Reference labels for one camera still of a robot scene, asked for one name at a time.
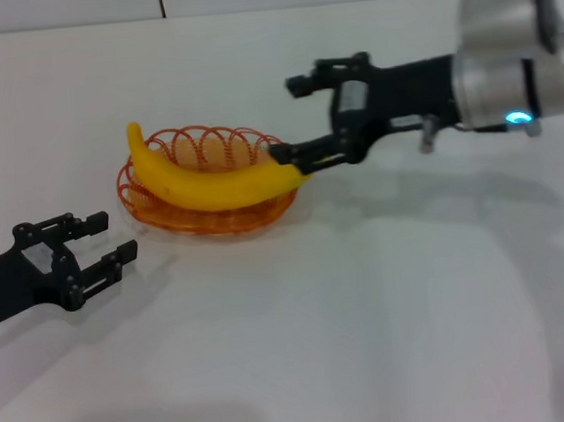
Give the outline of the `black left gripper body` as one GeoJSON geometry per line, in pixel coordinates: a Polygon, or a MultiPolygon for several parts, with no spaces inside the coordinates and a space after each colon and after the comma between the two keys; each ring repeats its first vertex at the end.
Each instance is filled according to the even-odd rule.
{"type": "Polygon", "coordinates": [[[0,254],[0,324],[38,304],[68,307],[71,281],[79,276],[77,259],[61,242],[14,244],[0,254]]]}

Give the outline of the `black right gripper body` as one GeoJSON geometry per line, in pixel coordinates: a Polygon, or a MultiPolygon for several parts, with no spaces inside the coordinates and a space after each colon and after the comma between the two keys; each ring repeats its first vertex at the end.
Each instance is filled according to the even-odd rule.
{"type": "Polygon", "coordinates": [[[338,162],[364,161],[376,141],[399,131],[394,119],[432,118],[439,129],[459,123],[452,74],[450,55],[388,68],[352,60],[330,69],[326,85],[333,91],[329,110],[338,162]]]}

